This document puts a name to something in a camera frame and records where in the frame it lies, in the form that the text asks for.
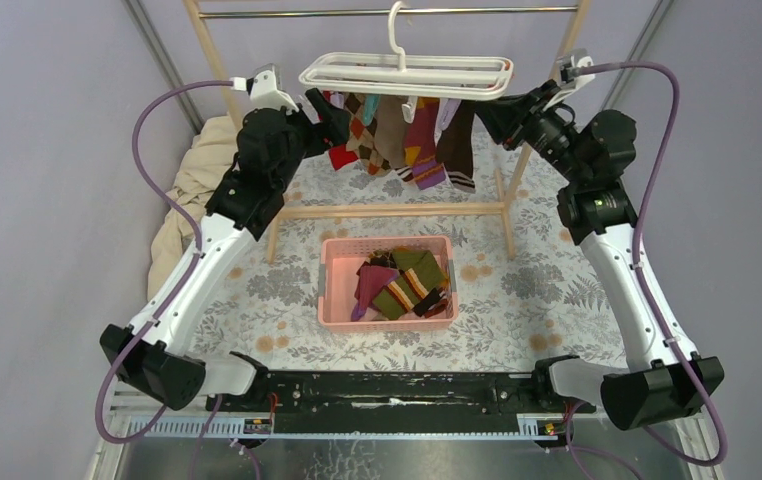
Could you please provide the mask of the pink plastic basket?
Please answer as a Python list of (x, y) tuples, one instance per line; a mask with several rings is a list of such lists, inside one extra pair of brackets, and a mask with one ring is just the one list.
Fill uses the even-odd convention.
[[(449, 277), (446, 310), (431, 318), (407, 314), (398, 320), (350, 320), (357, 304), (354, 291), (358, 269), (375, 251), (409, 247), (432, 252)], [(322, 243), (318, 274), (318, 320), (333, 333), (368, 334), (388, 331), (434, 331), (448, 328), (459, 313), (455, 262), (451, 241), (443, 235), (357, 237), (328, 239)]]

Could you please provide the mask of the green orange sock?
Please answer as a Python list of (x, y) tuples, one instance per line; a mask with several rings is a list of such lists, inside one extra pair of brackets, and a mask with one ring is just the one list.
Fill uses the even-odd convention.
[(396, 288), (409, 298), (422, 299), (433, 289), (442, 287), (446, 275), (429, 250), (394, 250), (393, 260), (400, 271)]

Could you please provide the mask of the green maroon striped sock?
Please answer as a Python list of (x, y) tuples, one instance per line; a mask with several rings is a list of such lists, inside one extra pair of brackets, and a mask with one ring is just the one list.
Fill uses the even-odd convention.
[(386, 284), (373, 298), (371, 305), (388, 320), (398, 320), (425, 299), (431, 288), (413, 270), (407, 270)]

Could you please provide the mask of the brown yellow argyle sock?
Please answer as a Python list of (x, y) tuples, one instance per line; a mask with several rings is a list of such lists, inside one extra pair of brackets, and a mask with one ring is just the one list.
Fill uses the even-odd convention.
[[(370, 257), (369, 264), (380, 265), (380, 266), (389, 267), (389, 268), (395, 268), (395, 269), (397, 269), (399, 271), (398, 267), (396, 266), (395, 261), (393, 260), (393, 256), (392, 256), (393, 251), (394, 250), (399, 250), (399, 249), (401, 249), (401, 250), (414, 250), (414, 249), (407, 249), (407, 248), (404, 248), (404, 247), (399, 247), (399, 248), (395, 248), (395, 249), (392, 249), (392, 250), (377, 251), (377, 252), (374, 252), (373, 255)], [(446, 287), (449, 284), (449, 280), (448, 280), (447, 275), (446, 275), (446, 278), (447, 278), (447, 281), (446, 281), (446, 283), (442, 287), (438, 287), (438, 288), (433, 289), (428, 294), (428, 296), (425, 299), (423, 299), (420, 303), (418, 303), (415, 306), (415, 308), (411, 312), (409, 312), (407, 314), (414, 314), (414, 315), (416, 315), (418, 317), (421, 317), (421, 318), (428, 318), (429, 317), (429, 311), (432, 310), (432, 309), (437, 308), (445, 300), (445, 297), (446, 297), (445, 289), (446, 289)]]

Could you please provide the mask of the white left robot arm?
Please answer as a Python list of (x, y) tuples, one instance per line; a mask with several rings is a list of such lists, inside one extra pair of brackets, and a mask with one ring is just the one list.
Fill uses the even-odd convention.
[(301, 107), (261, 107), (246, 114), (228, 170), (193, 223), (193, 239), (158, 292), (126, 327), (109, 325), (99, 344), (116, 378), (181, 410), (199, 396), (228, 394), (245, 411), (266, 401), (257, 367), (239, 354), (198, 359), (190, 345), (219, 281), (266, 232), (302, 161), (346, 143), (350, 115), (317, 89), (305, 93), (318, 118)]

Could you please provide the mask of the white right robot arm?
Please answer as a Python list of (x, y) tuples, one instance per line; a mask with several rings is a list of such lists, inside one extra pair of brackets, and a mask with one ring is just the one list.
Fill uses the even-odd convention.
[(710, 407), (724, 369), (687, 337), (648, 263), (640, 218), (621, 182), (636, 157), (636, 122), (608, 109), (577, 128), (563, 117), (568, 108), (558, 95), (557, 83), (548, 81), (527, 94), (478, 102), (475, 113), (495, 144), (524, 145), (567, 180), (557, 193), (559, 217), (604, 289), (627, 366), (571, 355), (541, 360), (532, 402), (554, 412), (581, 400), (603, 408), (622, 430), (693, 416)]

